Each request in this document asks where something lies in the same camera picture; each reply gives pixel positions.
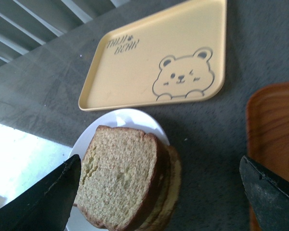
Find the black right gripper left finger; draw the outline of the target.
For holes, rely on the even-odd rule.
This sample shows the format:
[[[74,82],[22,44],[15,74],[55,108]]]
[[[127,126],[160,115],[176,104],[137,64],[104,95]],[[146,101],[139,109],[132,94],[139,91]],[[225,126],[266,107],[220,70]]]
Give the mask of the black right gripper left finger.
[[[63,231],[78,191],[81,160],[75,154],[0,208],[0,231]]]

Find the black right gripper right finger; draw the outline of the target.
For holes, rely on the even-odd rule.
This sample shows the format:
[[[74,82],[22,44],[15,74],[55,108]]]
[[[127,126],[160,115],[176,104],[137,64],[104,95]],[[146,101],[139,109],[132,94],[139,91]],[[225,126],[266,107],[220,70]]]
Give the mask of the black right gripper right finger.
[[[263,231],[289,231],[289,181],[243,156],[239,172],[247,199]]]

